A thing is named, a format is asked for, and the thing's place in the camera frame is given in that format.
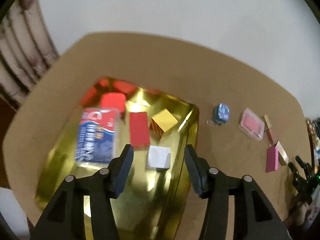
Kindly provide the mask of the blue red card box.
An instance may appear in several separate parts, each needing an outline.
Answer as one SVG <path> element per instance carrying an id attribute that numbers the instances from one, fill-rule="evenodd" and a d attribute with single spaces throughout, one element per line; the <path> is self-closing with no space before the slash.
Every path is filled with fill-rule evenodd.
<path id="1" fill-rule="evenodd" d="M 79 122 L 74 159 L 108 164 L 116 155 L 120 113 L 115 108 L 87 108 Z"/>

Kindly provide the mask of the red square box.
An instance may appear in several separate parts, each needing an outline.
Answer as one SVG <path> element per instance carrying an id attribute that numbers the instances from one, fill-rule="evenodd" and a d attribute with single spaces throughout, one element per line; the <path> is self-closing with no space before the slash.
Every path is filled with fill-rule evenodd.
<path id="1" fill-rule="evenodd" d="M 117 109 L 120 113 L 120 116 L 123 117 L 126 111 L 126 96 L 123 93 L 112 92 L 105 93 L 101 96 L 100 99 L 100 108 L 114 108 Z"/>

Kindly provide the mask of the cluttered side shelf items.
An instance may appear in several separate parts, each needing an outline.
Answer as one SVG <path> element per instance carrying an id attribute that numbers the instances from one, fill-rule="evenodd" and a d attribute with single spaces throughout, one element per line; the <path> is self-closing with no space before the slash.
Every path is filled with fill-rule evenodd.
<path id="1" fill-rule="evenodd" d="M 311 162 L 304 162 L 298 155 L 295 157 L 296 163 L 304 171 L 304 177 L 299 174 L 294 163 L 289 163 L 293 174 L 292 184 L 297 194 L 293 198 L 289 215 L 284 220 L 288 228 L 301 226 L 304 231 L 315 225 L 316 219 L 319 218 L 319 119 L 306 119 L 306 128 L 311 148 Z"/>

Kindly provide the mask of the pink sticky note block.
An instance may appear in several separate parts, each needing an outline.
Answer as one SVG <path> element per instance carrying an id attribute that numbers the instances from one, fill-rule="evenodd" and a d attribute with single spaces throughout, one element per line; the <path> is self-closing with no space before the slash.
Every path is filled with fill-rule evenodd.
<path id="1" fill-rule="evenodd" d="M 273 172 L 278 170 L 278 146 L 274 145 L 267 149 L 266 172 Z"/>

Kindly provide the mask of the gold pink lipstick tube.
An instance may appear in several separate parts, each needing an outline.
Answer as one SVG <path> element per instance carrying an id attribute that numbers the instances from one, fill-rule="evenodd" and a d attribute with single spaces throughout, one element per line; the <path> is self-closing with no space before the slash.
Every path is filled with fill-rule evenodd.
<path id="1" fill-rule="evenodd" d="M 269 141 L 270 145 L 275 145 L 278 142 L 278 136 L 273 129 L 273 126 L 270 122 L 268 115 L 264 115 L 264 122 L 266 125 L 265 133 L 267 135 L 268 141 Z"/>

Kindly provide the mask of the tan table cloth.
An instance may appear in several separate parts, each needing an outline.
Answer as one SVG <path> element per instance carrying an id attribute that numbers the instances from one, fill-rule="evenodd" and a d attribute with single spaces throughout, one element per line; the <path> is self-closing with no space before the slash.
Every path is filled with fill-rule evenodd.
<path id="1" fill-rule="evenodd" d="M 310 160 L 298 101 L 264 74 L 208 48 L 159 36 L 95 33 L 80 39 L 58 59 L 27 97 L 4 139 L 10 187 L 34 226 L 46 208 L 40 209 L 35 197 L 48 154 L 85 92 L 102 77 L 159 90 L 194 104 L 199 110 L 192 145 L 196 154 L 227 176 L 251 176 L 284 223 L 294 192 L 293 174 L 280 161 L 277 171 L 267 173 L 267 149 L 274 145 L 265 132 L 261 141 L 248 137 L 239 122 L 246 108 L 263 121 L 268 115 L 289 158 L 300 155 Z M 223 125 L 212 121 L 213 110 L 220 103 L 230 110 Z M 189 173 L 188 179 L 189 191 L 173 239 L 200 239 L 208 201 L 195 193 Z M 84 197 L 84 221 L 85 239 L 94 239 L 88 196 Z M 234 196 L 230 196 L 226 239 L 234 239 L 233 230 Z"/>

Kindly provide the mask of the clear case with pink card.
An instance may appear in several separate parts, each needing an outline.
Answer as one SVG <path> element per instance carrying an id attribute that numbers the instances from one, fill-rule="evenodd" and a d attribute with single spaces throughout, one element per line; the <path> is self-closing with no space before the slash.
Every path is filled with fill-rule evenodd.
<path id="1" fill-rule="evenodd" d="M 261 141 L 264 136 L 265 123 L 251 109 L 246 108 L 242 113 L 239 128 L 248 137 Z"/>

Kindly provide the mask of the white square box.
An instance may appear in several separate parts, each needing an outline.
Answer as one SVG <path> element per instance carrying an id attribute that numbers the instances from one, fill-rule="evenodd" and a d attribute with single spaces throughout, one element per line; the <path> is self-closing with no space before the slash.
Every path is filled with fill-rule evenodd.
<path id="1" fill-rule="evenodd" d="M 149 169 L 168 170 L 171 163 L 171 149 L 150 145 L 146 166 Z"/>

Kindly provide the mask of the flat red box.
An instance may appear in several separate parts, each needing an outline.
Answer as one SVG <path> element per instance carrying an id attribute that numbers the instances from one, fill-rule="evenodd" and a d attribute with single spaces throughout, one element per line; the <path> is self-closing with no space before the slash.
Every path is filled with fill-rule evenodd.
<path id="1" fill-rule="evenodd" d="M 150 144 L 148 115 L 146 112 L 130 113 L 130 144 L 143 147 Z"/>

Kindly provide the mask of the red gold-lined tin box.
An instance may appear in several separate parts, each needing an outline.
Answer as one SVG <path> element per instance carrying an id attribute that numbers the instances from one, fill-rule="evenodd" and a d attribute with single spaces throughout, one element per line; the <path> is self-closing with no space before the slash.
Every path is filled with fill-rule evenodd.
<path id="1" fill-rule="evenodd" d="M 48 154 L 36 189 L 36 204 L 44 209 L 65 177 L 93 175 L 108 164 L 77 163 L 74 159 L 79 122 L 85 109 L 100 108 L 101 96 L 118 92 L 126 96 L 126 111 L 120 116 L 116 155 L 130 144 L 130 113 L 146 112 L 150 144 L 133 147 L 134 159 L 124 192 L 111 200 L 114 220 L 121 239 L 173 239 L 189 191 L 184 163 L 184 148 L 194 145 L 197 137 L 199 110 L 192 104 L 159 90 L 137 87 L 110 77 L 102 77 L 88 89 L 72 111 L 54 147 Z M 167 109 L 177 120 L 171 130 L 158 137 L 150 129 L 151 117 Z M 169 147 L 168 170 L 146 166 L 150 145 Z"/>

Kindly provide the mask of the gold zigzag cube box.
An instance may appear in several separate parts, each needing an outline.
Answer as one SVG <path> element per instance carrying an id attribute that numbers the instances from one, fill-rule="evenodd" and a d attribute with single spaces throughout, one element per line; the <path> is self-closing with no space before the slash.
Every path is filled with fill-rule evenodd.
<path id="1" fill-rule="evenodd" d="M 178 120 L 167 109 L 163 109 L 151 117 L 150 129 L 158 137 L 162 137 L 176 124 L 178 124 Z"/>

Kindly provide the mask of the patterned beige curtain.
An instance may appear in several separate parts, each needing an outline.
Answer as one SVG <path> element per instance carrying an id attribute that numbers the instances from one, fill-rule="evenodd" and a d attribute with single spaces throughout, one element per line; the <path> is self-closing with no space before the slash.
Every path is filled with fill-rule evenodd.
<path id="1" fill-rule="evenodd" d="M 58 58 L 39 0 L 1 0 L 1 98 L 18 109 Z"/>

